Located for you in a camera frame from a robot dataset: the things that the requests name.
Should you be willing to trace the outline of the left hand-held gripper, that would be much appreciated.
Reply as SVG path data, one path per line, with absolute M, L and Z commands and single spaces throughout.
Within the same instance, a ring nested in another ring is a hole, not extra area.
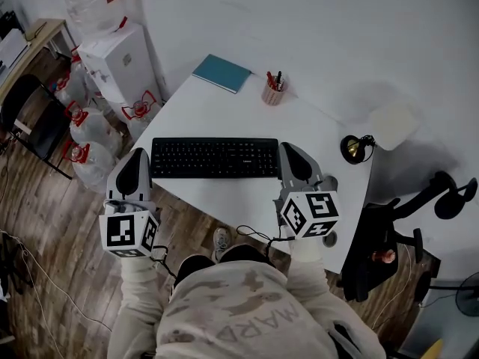
M 160 222 L 152 189 L 150 159 L 143 148 L 125 155 L 109 174 L 104 213 L 99 216 L 103 250 L 120 258 L 150 257 Z M 124 199 L 130 196 L 136 200 Z

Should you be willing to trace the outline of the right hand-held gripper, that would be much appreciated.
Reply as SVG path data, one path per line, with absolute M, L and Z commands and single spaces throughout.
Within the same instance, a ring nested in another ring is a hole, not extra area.
M 303 149 L 282 142 L 278 146 L 278 177 L 282 181 L 274 200 L 278 227 L 287 228 L 296 239 L 322 238 L 341 219 L 338 193 L 321 190 L 324 181 L 318 163 Z

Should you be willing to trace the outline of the black keyboard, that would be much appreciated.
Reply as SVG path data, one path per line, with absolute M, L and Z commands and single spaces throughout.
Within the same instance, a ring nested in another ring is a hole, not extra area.
M 274 138 L 154 138 L 155 179 L 245 179 L 278 175 Z

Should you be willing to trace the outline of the person's left forearm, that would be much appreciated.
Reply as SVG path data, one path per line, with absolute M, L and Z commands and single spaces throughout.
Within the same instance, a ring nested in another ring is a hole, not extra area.
M 155 353 L 163 307 L 155 263 L 148 257 L 122 258 L 122 301 L 107 350 L 107 359 L 140 359 Z

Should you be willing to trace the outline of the person's right forearm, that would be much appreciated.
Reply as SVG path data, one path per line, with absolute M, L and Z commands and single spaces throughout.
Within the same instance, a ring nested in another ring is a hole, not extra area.
M 334 295 L 326 279 L 319 245 L 306 239 L 290 243 L 288 292 L 317 323 L 315 334 L 333 359 L 386 359 L 378 336 L 344 300 Z

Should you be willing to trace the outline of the black desk lamp white shade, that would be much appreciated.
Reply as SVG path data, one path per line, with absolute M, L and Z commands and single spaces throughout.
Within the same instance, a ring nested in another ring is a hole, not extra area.
M 375 147 L 386 151 L 394 150 L 416 132 L 419 124 L 407 104 L 384 105 L 369 114 L 368 134 L 360 138 L 347 135 L 341 140 L 341 155 L 351 165 L 361 164 L 373 155 Z

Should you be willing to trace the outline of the pink pen holder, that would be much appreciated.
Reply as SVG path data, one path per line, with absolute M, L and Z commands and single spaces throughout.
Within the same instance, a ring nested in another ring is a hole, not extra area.
M 264 86 L 263 92 L 261 94 L 261 99 L 263 102 L 270 106 L 277 106 L 280 104 L 285 90 L 280 88 L 279 90 L 275 90 L 269 82 L 267 82 Z

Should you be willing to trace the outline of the person's right leg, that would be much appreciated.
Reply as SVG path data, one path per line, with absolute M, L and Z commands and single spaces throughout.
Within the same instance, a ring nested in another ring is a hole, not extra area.
M 275 268 L 270 259 L 262 254 L 253 246 L 241 244 L 228 248 L 219 258 L 218 263 L 228 263 L 236 261 L 252 261 L 256 263 L 265 263 Z

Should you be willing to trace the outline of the person's leg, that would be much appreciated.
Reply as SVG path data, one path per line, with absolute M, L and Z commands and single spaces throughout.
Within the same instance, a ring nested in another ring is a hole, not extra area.
M 253 246 L 241 244 L 228 248 L 219 258 L 218 263 L 228 263 L 236 261 L 252 261 L 256 263 L 265 263 L 275 268 L 270 259 L 262 254 Z
M 192 273 L 207 269 L 214 265 L 215 262 L 212 259 L 200 254 L 194 254 L 185 258 L 185 260 L 180 264 L 173 287 L 176 288 L 182 280 Z

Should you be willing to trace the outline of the black office chair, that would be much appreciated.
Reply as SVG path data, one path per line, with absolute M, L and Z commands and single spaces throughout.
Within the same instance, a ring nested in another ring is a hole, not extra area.
M 474 199 L 477 190 L 478 180 L 475 178 L 459 187 L 448 173 L 438 171 L 426 188 L 403 205 L 398 198 L 387 204 L 366 205 L 361 211 L 353 242 L 341 270 L 341 279 L 338 281 L 345 299 L 366 301 L 372 289 L 396 274 L 399 244 L 412 246 L 416 263 L 422 261 L 424 246 L 421 230 L 415 228 L 412 237 L 403 236 L 395 230 L 395 221 L 408 218 L 438 195 L 441 197 L 434 206 L 436 216 L 442 220 L 452 219 L 459 215 L 466 203 Z M 375 263 L 371 259 L 373 252 L 389 249 L 396 252 L 393 263 Z

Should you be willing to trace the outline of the person's white sneaker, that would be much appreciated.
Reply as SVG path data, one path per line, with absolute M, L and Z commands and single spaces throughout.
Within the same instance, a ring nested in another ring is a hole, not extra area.
M 224 252 L 231 246 L 232 236 L 230 230 L 218 227 L 213 234 L 212 261 L 218 263 Z

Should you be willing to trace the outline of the person's left leg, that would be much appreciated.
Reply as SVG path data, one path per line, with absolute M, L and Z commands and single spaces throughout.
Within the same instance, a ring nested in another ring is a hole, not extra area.
M 200 254 L 194 254 L 185 258 L 185 260 L 180 264 L 173 287 L 176 288 L 182 280 L 192 273 L 207 269 L 214 265 L 215 262 L 212 259 Z

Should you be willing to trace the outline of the black folding chair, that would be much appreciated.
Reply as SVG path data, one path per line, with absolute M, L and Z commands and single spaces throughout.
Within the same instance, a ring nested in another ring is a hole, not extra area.
M 63 177 L 72 177 L 51 158 L 70 126 L 66 107 L 38 77 L 20 76 L 4 98 L 0 124 L 13 139 Z

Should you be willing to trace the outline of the white water dispenser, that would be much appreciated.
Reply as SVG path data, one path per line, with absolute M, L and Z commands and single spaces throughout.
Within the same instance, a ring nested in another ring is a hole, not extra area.
M 162 104 L 144 35 L 144 28 L 127 23 L 105 37 L 85 40 L 77 49 L 88 74 L 117 117 L 140 99 Z

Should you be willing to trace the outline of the teal notebook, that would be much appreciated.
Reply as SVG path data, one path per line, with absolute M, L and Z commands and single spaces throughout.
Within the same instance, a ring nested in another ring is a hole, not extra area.
M 236 94 L 251 75 L 251 71 L 223 58 L 209 54 L 194 69 L 192 75 Z

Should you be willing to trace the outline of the black folding stand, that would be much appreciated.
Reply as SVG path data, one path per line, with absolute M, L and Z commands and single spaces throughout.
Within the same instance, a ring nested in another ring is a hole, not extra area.
M 26 275 L 25 269 L 19 269 L 18 256 L 23 252 L 24 244 L 6 233 L 0 233 L 0 300 L 7 301 L 9 285 L 20 295 L 23 294 L 21 283 L 32 288 L 33 281 Z

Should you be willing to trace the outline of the person's camouflage sweatshirt torso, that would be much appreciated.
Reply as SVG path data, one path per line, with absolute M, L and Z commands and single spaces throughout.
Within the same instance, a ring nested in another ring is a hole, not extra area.
M 173 291 L 156 359 L 338 359 L 325 328 L 263 263 L 221 263 Z

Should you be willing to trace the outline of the black standing fan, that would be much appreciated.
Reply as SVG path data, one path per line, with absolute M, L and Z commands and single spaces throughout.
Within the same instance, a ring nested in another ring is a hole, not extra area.
M 431 273 L 423 273 L 415 288 L 415 302 L 422 302 L 431 289 L 452 291 L 457 309 L 463 315 L 479 317 L 479 271 L 458 286 L 438 286 L 431 283 Z

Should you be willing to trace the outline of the wooden side desk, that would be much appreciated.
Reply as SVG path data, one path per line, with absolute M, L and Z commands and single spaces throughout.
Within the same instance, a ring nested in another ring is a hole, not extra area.
M 30 45 L 19 55 L 11 67 L 0 73 L 0 105 L 4 102 L 4 98 L 13 84 L 28 69 L 29 64 L 41 49 L 51 46 L 54 43 L 54 38 L 59 34 L 62 34 L 67 44 L 67 55 L 70 55 L 70 50 L 77 46 L 77 42 L 65 19 L 38 19 L 27 30 L 26 36 L 31 40 Z

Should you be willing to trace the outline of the white box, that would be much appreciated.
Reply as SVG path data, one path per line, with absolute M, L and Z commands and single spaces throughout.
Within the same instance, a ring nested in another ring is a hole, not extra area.
M 0 42 L 0 61 L 10 68 L 29 46 L 30 43 L 18 28 L 11 29 Z

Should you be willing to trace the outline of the large clear dispenser bottle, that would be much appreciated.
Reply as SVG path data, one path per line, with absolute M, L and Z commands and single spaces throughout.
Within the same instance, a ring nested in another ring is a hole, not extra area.
M 124 0 L 65 0 L 65 4 L 83 38 L 112 33 L 126 17 Z

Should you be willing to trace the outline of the black bag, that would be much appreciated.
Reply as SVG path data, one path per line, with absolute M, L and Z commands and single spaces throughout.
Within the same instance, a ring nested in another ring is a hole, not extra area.
M 12 29 L 18 29 L 25 33 L 13 10 L 7 11 L 0 16 L 0 41 L 3 40 Z

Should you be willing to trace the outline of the yellow board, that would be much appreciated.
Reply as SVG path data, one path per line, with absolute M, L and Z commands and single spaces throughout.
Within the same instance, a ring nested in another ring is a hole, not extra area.
M 421 356 L 420 359 L 439 359 L 439 356 L 442 352 L 443 339 L 439 339 L 426 350 L 425 353 Z

